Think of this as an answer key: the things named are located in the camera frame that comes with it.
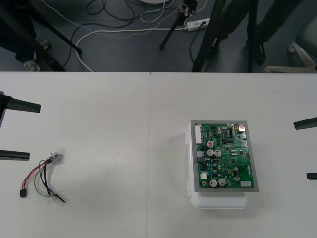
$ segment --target circuit board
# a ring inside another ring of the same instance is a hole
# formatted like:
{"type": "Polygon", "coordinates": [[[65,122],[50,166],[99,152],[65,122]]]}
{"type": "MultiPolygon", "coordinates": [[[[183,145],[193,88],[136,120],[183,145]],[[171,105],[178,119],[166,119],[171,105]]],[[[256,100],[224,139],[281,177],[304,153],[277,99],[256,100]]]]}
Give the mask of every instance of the circuit board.
{"type": "Polygon", "coordinates": [[[199,188],[254,188],[245,126],[195,124],[199,188]]]}

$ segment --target connector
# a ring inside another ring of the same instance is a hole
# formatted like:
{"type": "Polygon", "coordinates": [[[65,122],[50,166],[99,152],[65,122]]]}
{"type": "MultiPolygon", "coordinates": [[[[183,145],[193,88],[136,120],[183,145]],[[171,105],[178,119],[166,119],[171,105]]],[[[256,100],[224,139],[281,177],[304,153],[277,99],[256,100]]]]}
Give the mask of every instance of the connector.
{"type": "Polygon", "coordinates": [[[26,188],[20,190],[20,197],[26,197],[26,188]]]}
{"type": "Polygon", "coordinates": [[[51,153],[51,156],[49,157],[49,160],[52,162],[58,162],[61,159],[61,156],[58,152],[51,153]]]}

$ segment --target shoe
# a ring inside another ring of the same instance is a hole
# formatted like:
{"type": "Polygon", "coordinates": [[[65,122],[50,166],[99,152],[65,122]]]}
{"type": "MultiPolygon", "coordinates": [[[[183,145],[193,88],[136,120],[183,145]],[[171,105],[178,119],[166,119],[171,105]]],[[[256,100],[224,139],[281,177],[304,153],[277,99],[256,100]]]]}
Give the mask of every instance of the shoe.
{"type": "Polygon", "coordinates": [[[24,68],[26,72],[39,72],[40,67],[35,63],[35,60],[29,60],[24,63],[24,68]]]}
{"type": "Polygon", "coordinates": [[[208,55],[213,55],[218,51],[220,42],[221,42],[221,39],[219,38],[216,38],[214,40],[213,44],[210,46],[210,48],[207,51],[208,55]]]}
{"type": "Polygon", "coordinates": [[[262,65],[266,60],[266,53],[263,47],[263,43],[254,43],[253,46],[253,58],[255,63],[262,65]]]}

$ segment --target black pole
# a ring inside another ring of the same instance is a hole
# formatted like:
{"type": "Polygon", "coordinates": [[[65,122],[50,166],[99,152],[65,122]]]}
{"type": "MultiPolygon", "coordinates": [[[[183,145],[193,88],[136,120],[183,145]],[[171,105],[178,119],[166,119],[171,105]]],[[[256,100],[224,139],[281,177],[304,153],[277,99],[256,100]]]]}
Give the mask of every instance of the black pole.
{"type": "Polygon", "coordinates": [[[251,0],[249,5],[249,24],[248,24],[248,73],[252,73],[253,66],[253,45],[254,34],[257,27],[258,0],[251,0]]]}
{"type": "Polygon", "coordinates": [[[214,3],[209,24],[207,26],[198,55],[194,61],[192,72],[201,72],[202,67],[204,66],[204,58],[207,50],[217,37],[218,31],[221,29],[221,26],[219,25],[219,19],[221,17],[225,3],[225,0],[216,0],[214,3]]]}
{"type": "Polygon", "coordinates": [[[31,16],[43,26],[49,28],[54,34],[64,40],[67,44],[69,44],[72,48],[74,48],[79,54],[81,54],[81,49],[77,47],[74,43],[72,43],[69,39],[67,39],[63,34],[57,31],[54,27],[50,25],[50,23],[35,10],[35,8],[28,2],[28,10],[30,11],[31,16]]]}
{"type": "Polygon", "coordinates": [[[177,19],[174,22],[172,28],[170,29],[170,31],[168,32],[167,36],[165,37],[165,39],[163,40],[162,44],[159,46],[160,50],[164,50],[165,44],[167,43],[168,39],[170,38],[170,36],[173,34],[173,32],[175,31],[176,27],[178,26],[179,20],[182,16],[182,13],[179,12],[177,15],[177,19]]]}
{"type": "Polygon", "coordinates": [[[0,19],[10,27],[27,45],[29,45],[42,58],[53,71],[65,72],[65,69],[48,54],[42,46],[34,39],[32,34],[11,15],[0,2],[0,19]]]}

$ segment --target white power strip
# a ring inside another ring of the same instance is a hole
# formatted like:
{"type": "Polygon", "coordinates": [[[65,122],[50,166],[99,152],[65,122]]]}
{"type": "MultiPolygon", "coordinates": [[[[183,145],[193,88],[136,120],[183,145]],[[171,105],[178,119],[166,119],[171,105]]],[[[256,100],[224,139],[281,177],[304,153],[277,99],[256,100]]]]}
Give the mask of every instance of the white power strip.
{"type": "Polygon", "coordinates": [[[188,30],[188,31],[196,31],[196,30],[198,30],[198,29],[207,28],[208,23],[209,23],[209,18],[207,18],[207,19],[202,19],[202,20],[199,20],[199,21],[190,21],[190,22],[187,22],[186,26],[187,26],[187,30],[188,30]]]}

